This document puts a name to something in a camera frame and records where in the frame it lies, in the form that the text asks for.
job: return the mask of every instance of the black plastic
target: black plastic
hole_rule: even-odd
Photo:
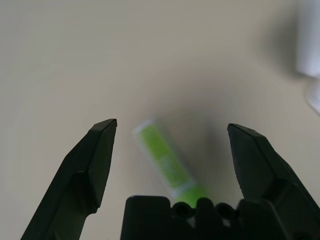
[[[165,197],[127,199],[120,240],[289,240],[271,203],[243,199],[223,225],[223,217],[208,198],[200,198],[188,219],[176,217]]]
[[[105,191],[117,121],[95,124],[69,152],[21,240],[78,240]]]
[[[269,200],[288,233],[320,238],[320,209],[292,168],[255,130],[229,124],[234,170],[245,199]]]

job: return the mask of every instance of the green tube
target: green tube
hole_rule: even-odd
[[[177,202],[185,202],[195,208],[199,198],[207,197],[204,189],[182,164],[153,120],[144,122],[133,133],[141,149],[159,172],[170,195]]]

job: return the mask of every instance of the white object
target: white object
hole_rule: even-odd
[[[296,68],[320,78],[320,0],[299,2]]]

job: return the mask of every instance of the green label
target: green label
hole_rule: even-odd
[[[171,188],[181,187],[191,180],[155,125],[145,127],[139,136]]]

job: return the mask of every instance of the white table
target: white table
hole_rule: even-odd
[[[228,123],[265,135],[320,203],[320,118],[295,73],[293,0],[0,3],[0,238],[19,239],[65,155],[118,119],[82,240],[120,237],[131,195],[168,192],[131,130],[158,118],[214,203],[236,206]]]

